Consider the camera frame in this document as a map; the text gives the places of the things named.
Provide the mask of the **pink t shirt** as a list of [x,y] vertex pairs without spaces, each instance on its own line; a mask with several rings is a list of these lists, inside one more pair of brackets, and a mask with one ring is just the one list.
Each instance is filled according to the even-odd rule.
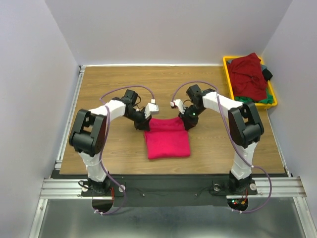
[[191,155],[188,131],[181,118],[155,119],[144,132],[148,159],[185,158]]

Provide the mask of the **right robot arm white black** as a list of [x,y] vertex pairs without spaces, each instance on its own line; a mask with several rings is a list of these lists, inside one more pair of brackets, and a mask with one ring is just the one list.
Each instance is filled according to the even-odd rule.
[[255,148],[264,133],[264,126],[254,103],[242,103],[220,95],[216,89],[202,90],[195,84],[186,95],[191,102],[172,98],[170,105],[179,110],[178,116],[186,130],[195,127],[199,115],[206,109],[218,112],[235,151],[233,165],[229,171],[228,189],[240,193],[252,183],[253,156]]

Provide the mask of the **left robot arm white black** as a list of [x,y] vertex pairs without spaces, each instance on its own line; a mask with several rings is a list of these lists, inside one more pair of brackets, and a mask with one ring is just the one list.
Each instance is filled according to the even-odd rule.
[[133,121],[136,130],[148,131],[152,114],[159,112],[153,92],[151,101],[139,109],[137,100],[141,97],[128,87],[125,89],[122,97],[114,97],[98,108],[80,109],[69,135],[69,144],[81,156],[88,173],[87,182],[79,185],[98,195],[113,191],[109,172],[102,163],[111,121],[125,117]]

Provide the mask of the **dark red t shirt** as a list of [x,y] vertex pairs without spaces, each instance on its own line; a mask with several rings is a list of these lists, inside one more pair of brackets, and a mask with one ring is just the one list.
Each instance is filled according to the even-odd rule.
[[235,97],[247,97],[256,102],[267,98],[267,82],[256,53],[233,59],[227,68]]

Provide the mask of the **green t shirt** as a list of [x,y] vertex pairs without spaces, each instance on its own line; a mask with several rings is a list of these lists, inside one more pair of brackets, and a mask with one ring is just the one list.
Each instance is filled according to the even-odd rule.
[[233,89],[234,100],[247,103],[262,103],[272,104],[273,96],[269,94],[267,89],[259,89],[255,87],[234,88]]

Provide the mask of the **black garment in bin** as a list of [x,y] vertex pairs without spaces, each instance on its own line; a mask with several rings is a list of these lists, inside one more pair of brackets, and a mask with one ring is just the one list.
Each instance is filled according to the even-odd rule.
[[268,70],[266,65],[261,65],[262,75],[266,82],[270,81],[273,77],[272,73]]

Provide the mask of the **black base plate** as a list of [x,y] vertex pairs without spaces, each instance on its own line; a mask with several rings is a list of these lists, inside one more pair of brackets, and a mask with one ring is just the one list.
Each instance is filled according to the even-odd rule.
[[115,175],[116,182],[80,180],[83,197],[92,198],[100,212],[129,207],[231,206],[245,210],[248,196],[256,195],[251,178],[237,181],[221,175]]

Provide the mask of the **aluminium frame rail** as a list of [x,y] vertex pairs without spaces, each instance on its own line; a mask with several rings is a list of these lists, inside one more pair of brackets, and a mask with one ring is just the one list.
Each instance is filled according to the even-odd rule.
[[[249,198],[266,198],[269,195],[267,178],[254,178],[257,194],[248,192]],[[111,196],[82,195],[78,179],[46,179],[40,192],[41,199],[111,199]],[[302,181],[297,178],[271,178],[271,197],[306,197]]]

